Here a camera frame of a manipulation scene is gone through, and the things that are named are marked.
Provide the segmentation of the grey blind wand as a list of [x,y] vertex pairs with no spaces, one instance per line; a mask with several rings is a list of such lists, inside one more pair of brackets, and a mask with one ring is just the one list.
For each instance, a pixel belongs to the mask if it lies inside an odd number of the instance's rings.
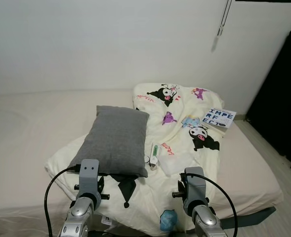
[[227,18],[228,18],[228,15],[229,15],[229,12],[230,12],[230,9],[231,9],[233,2],[234,2],[234,0],[226,0],[225,7],[222,11],[220,23],[218,25],[216,38],[219,38],[220,36],[222,36],[222,33],[224,31],[224,27],[226,26]]

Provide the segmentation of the grey pillow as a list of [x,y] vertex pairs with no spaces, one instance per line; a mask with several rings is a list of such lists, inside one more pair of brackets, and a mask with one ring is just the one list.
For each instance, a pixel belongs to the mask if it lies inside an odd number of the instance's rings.
[[95,159],[102,174],[147,177],[147,122],[148,113],[137,109],[97,106],[94,123],[70,166]]

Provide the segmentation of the white blue lettered book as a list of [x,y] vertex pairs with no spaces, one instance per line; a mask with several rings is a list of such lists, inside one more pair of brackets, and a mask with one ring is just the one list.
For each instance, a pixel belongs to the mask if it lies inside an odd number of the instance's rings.
[[229,128],[233,124],[236,115],[236,112],[227,109],[211,108],[202,118],[202,123]]

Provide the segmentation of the white green vape box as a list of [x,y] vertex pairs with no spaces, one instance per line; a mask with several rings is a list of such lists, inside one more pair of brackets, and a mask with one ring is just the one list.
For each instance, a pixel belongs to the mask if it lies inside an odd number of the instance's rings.
[[158,151],[159,151],[159,145],[152,144],[151,146],[151,152],[148,160],[148,165],[152,171],[155,171],[158,167]]

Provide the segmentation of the black cabinet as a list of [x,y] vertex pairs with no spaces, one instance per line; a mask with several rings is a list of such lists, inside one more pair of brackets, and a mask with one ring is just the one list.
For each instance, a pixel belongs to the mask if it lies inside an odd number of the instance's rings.
[[291,162],[291,31],[245,119]]

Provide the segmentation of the cream cartoon print blanket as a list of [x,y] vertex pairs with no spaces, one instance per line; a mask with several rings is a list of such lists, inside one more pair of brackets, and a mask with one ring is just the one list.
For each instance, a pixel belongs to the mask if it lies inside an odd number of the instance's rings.
[[[111,196],[103,201],[99,213],[128,228],[146,235],[163,236],[160,217],[166,210],[180,211],[171,193],[176,189],[179,173],[167,177],[158,163],[152,171],[148,165],[152,144],[159,145],[158,155],[190,154],[191,166],[202,167],[206,176],[215,180],[220,165],[220,144],[224,133],[202,123],[211,108],[222,108],[217,93],[199,87],[175,84],[142,83],[132,91],[133,106],[148,113],[145,140],[147,177],[109,175],[104,192]],[[82,146],[85,136],[59,149],[45,164],[50,176],[69,198],[76,197],[76,174],[60,174]]]

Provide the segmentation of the cream sheeted mattress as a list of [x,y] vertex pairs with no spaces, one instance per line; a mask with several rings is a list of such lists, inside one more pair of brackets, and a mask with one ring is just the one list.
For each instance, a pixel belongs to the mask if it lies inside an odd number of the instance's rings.
[[[86,135],[96,106],[132,107],[131,90],[20,93],[0,96],[0,217],[26,211],[43,220],[44,165],[60,148]],[[239,215],[283,201],[278,180],[237,124],[226,131],[217,183]]]

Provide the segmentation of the dark window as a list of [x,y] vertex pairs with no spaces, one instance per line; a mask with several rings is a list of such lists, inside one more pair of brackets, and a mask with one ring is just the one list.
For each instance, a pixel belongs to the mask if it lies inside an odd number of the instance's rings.
[[291,3],[291,0],[235,0],[235,1]]

